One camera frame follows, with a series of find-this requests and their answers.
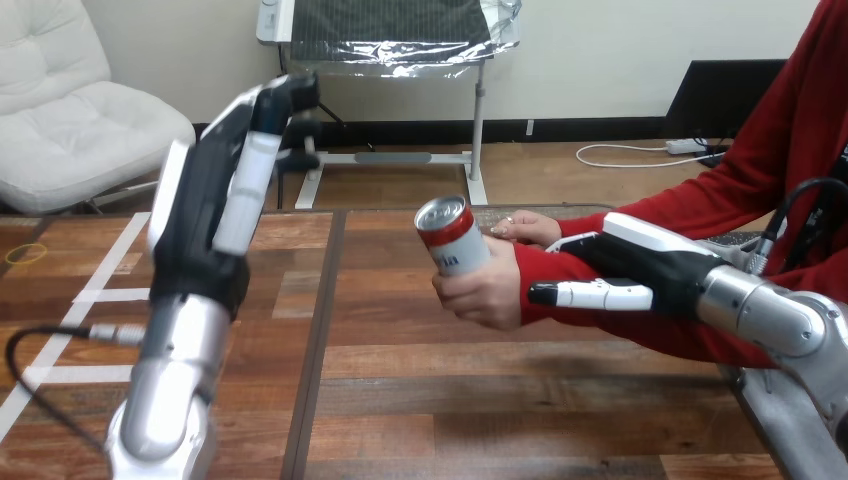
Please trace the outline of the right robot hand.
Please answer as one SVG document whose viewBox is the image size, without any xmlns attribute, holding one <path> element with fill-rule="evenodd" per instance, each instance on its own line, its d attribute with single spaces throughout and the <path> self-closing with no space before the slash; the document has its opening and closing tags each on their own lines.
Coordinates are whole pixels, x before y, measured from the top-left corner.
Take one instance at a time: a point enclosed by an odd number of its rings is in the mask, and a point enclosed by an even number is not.
<svg viewBox="0 0 848 480">
<path fill-rule="evenodd" d="M 695 241 L 615 212 L 599 232 L 565 237 L 547 251 L 575 256 L 601 275 L 528 288 L 530 303 L 557 308 L 690 313 L 708 274 L 728 265 Z"/>
</svg>

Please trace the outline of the person's hand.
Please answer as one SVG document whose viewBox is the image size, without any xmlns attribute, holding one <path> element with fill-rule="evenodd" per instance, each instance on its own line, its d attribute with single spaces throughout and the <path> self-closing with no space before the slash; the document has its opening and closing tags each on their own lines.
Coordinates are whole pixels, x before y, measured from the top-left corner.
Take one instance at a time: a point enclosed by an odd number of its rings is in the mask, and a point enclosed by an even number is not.
<svg viewBox="0 0 848 480">
<path fill-rule="evenodd" d="M 562 237 L 559 223 L 550 217 L 531 212 L 517 210 L 507 215 L 490 228 L 493 237 L 547 248 Z"/>
<path fill-rule="evenodd" d="M 442 307 L 457 318 L 481 326 L 513 331 L 522 325 L 521 276 L 512 242 L 484 238 L 489 261 L 480 269 L 455 276 L 436 274 L 432 285 Z"/>
</svg>

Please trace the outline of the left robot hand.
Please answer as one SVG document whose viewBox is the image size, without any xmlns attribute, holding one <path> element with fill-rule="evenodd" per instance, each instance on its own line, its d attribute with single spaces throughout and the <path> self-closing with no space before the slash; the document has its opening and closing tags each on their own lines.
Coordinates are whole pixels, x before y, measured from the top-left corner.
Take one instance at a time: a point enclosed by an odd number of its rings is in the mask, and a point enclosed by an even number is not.
<svg viewBox="0 0 848 480">
<path fill-rule="evenodd" d="M 237 96 L 195 144 L 172 143 L 148 230 L 151 302 L 199 296 L 236 316 L 273 173 L 320 164 L 305 145 L 319 135 L 320 122 L 296 117 L 319 102 L 316 75 L 284 75 Z"/>
</svg>

